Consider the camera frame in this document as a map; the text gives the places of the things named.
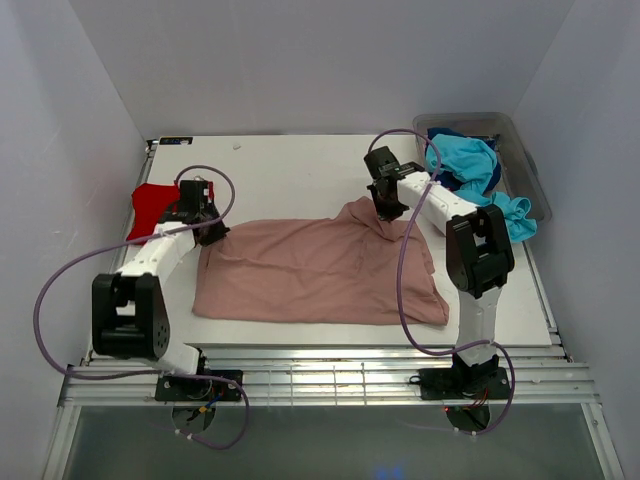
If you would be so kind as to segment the dusty pink t-shirt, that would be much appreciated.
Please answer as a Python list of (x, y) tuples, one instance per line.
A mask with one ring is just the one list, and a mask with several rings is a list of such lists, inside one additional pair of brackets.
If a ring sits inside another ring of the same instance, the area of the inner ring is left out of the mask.
[(365, 197), (334, 218), (256, 220), (202, 249), (194, 315), (268, 323), (442, 327), (449, 306), (418, 227)]

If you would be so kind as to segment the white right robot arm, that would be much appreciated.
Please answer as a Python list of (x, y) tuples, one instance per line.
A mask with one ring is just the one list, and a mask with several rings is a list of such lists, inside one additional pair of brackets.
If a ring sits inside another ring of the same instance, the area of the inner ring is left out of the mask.
[(445, 266), (458, 291), (458, 338), (448, 368), (424, 368), (411, 378), (424, 400), (506, 399), (512, 391), (499, 365), (495, 342), (497, 305), (515, 260), (499, 207), (478, 207), (449, 191), (415, 162), (400, 163), (388, 147), (364, 157), (378, 217), (398, 219), (406, 211), (445, 237)]

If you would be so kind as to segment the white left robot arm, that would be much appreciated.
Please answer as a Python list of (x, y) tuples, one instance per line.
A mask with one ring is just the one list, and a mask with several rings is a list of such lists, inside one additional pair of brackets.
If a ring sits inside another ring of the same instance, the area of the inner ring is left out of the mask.
[(199, 349), (183, 343), (170, 325), (163, 287), (183, 258), (198, 246), (225, 238), (229, 229), (214, 203), (212, 182), (181, 180), (177, 198), (159, 214), (152, 238), (133, 237), (141, 248), (113, 274), (92, 283), (92, 346), (100, 354), (144, 360), (179, 374), (178, 388), (190, 399), (205, 397), (212, 376)]

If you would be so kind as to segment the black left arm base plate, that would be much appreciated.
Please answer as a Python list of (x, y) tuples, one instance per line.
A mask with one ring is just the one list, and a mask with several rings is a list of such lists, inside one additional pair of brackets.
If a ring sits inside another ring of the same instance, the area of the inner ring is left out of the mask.
[(236, 402), (241, 394), (226, 382), (165, 376), (156, 384), (154, 399), (160, 402)]

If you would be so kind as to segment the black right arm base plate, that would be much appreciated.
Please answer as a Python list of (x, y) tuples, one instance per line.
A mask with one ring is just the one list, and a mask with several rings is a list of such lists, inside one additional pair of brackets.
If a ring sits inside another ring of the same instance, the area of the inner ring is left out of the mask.
[(453, 368), (424, 368), (409, 378), (419, 387), (422, 400), (506, 400), (511, 391), (506, 370), (493, 376), (464, 380)]

